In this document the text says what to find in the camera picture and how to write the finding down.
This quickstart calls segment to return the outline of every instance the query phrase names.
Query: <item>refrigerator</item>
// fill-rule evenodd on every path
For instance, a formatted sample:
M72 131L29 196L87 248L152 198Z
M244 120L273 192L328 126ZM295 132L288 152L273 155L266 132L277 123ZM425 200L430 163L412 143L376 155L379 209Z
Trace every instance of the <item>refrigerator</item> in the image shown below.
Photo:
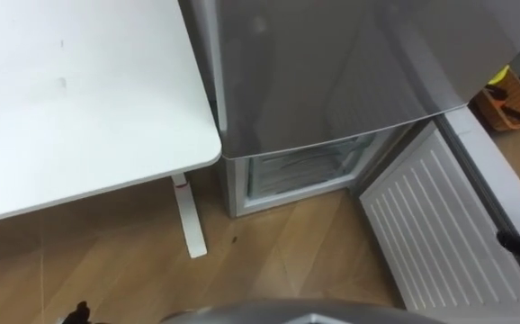
M353 183L520 51L513 0L181 3L233 217Z

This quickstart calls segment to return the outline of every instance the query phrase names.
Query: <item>desk top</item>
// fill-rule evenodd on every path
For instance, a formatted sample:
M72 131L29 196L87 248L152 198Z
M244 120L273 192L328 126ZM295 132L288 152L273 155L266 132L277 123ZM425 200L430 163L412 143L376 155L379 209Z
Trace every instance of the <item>desk top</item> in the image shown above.
M212 164L176 1L0 2L0 219Z

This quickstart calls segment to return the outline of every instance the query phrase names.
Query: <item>orange container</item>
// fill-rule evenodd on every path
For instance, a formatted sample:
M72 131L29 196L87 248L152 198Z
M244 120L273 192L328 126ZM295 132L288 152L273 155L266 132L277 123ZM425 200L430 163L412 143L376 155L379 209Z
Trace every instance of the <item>orange container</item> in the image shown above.
M484 118L494 130L520 130L520 121L514 117L506 116L502 112L503 105L520 112L520 78L509 69L506 76L495 86L507 91L508 96L505 101L495 100L487 91L483 90L474 97L475 104L478 105Z

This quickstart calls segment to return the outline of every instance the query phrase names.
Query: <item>white metal leg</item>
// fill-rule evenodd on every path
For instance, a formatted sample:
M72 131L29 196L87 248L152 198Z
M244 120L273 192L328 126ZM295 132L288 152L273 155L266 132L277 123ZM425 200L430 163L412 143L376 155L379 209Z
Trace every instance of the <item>white metal leg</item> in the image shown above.
M198 219L190 183L186 181L184 174L172 175L172 181L174 182L174 191L178 209L180 210L180 219L182 220L188 253L191 258L201 257L207 253L206 243L204 243L202 227Z

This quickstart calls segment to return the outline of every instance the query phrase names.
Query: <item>freezer compartment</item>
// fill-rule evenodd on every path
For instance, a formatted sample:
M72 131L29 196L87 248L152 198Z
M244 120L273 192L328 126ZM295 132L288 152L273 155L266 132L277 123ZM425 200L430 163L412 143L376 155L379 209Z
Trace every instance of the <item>freezer compartment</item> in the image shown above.
M283 194L347 176L375 136L368 134L316 148L254 157L250 160L247 196L257 199Z

